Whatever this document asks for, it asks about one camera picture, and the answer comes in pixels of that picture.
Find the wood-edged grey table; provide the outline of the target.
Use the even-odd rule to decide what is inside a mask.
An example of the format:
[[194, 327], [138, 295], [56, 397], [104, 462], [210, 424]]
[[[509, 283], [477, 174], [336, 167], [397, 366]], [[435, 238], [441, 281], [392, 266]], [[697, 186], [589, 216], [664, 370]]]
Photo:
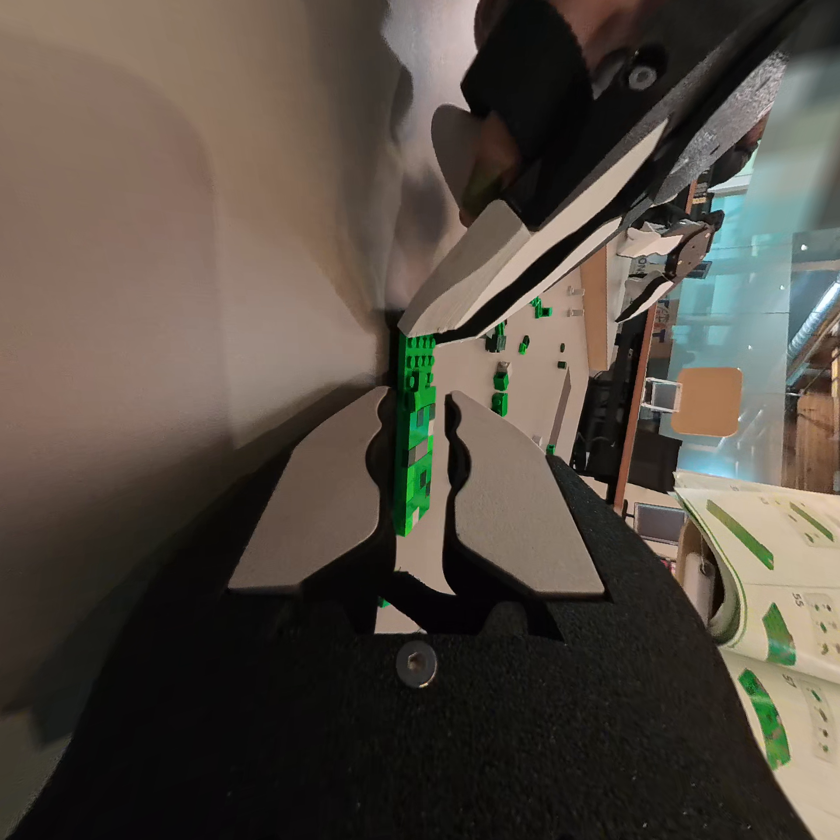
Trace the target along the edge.
[[650, 275], [665, 273], [668, 258], [685, 235], [685, 205], [654, 206], [630, 228], [618, 232], [579, 268], [583, 321], [590, 375], [613, 362], [617, 317], [646, 288]]

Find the brick instruction booklet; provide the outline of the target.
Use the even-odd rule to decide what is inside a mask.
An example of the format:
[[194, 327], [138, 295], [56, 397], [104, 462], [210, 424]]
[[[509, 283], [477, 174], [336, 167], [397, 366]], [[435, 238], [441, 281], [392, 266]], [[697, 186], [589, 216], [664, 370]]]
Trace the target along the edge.
[[674, 497], [745, 595], [718, 646], [773, 777], [839, 838], [839, 497], [679, 470]]

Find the person's left hand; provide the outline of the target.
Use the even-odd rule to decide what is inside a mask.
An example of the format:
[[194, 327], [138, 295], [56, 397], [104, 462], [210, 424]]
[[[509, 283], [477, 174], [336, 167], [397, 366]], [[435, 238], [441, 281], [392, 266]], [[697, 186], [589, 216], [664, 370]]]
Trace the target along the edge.
[[518, 178], [521, 166], [521, 154], [508, 126], [491, 112], [481, 124], [475, 159], [458, 203], [462, 225], [468, 228], [489, 204], [500, 199]]

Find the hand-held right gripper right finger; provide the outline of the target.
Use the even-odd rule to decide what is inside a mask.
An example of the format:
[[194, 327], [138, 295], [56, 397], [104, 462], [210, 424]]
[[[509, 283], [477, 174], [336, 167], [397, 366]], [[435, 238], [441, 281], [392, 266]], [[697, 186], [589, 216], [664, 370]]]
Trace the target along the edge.
[[605, 587], [546, 454], [467, 394], [447, 395], [455, 544], [520, 591], [546, 600], [599, 599]]

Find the green brick plate assembly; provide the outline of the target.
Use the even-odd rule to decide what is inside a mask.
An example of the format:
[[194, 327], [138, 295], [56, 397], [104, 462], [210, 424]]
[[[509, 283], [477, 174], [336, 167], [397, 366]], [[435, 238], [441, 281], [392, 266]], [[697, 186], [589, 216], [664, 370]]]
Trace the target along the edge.
[[406, 537], [430, 506], [436, 387], [433, 335], [398, 332], [393, 523]]

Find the spare hand-held gripper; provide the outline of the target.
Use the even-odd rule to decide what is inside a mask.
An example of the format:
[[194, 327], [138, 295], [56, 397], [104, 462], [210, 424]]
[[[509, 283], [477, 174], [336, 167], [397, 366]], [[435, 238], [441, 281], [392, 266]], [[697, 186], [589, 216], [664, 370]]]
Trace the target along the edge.
[[682, 219], [660, 234], [651, 224], [626, 231], [626, 246], [620, 256], [665, 256], [665, 263], [644, 274], [644, 288], [616, 317], [623, 323], [650, 309], [695, 270], [706, 257], [717, 231], [723, 225], [724, 211], [702, 214], [699, 220]]

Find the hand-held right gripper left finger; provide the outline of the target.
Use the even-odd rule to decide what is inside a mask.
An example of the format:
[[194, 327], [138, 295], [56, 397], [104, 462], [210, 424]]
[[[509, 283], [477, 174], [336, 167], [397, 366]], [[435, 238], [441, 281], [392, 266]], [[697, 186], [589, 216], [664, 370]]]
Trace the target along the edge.
[[309, 595], [394, 571], [396, 393], [377, 386], [292, 450], [228, 582], [232, 592]]

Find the scattered green toy bricks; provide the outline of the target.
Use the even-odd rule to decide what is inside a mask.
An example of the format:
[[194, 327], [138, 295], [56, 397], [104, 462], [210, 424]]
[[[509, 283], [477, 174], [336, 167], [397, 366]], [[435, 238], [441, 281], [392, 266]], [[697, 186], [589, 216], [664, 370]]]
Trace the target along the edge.
[[[490, 410], [516, 425], [544, 452], [564, 379], [559, 362], [567, 363], [572, 379], [568, 318], [567, 311], [543, 293], [483, 337], [493, 362]], [[553, 455], [562, 455], [561, 432]]]

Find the black tape strip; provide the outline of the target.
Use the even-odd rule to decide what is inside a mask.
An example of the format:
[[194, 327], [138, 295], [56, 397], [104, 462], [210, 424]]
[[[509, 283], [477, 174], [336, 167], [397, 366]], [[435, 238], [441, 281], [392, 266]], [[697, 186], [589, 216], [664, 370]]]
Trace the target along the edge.
[[554, 415], [552, 429], [549, 435], [549, 442], [546, 445], [546, 452], [551, 455], [555, 454], [557, 444], [559, 443], [560, 432], [564, 423], [564, 417], [571, 398], [572, 391], [571, 373], [567, 363], [559, 362], [558, 365], [559, 369], [562, 370], [562, 372], [564, 373], [564, 378], [560, 398]]

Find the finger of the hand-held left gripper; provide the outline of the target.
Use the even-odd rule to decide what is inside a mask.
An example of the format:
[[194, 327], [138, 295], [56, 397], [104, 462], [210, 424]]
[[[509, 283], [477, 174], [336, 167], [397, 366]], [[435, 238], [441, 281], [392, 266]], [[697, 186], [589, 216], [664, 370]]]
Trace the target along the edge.
[[655, 152], [667, 126], [667, 120], [656, 125], [536, 232], [507, 203], [492, 202], [410, 300], [399, 330], [427, 335], [463, 326], [551, 246], [570, 244], [574, 234], [587, 235], [615, 217], [625, 219], [628, 210], [614, 201]]
[[594, 228], [587, 235], [574, 234], [571, 243], [557, 243], [536, 258], [527, 268], [517, 271], [512, 283], [484, 303], [456, 329], [436, 332], [436, 343], [472, 340], [509, 319], [519, 309], [540, 297], [553, 283], [561, 280], [581, 262], [609, 242], [623, 229], [623, 217], [615, 217]]

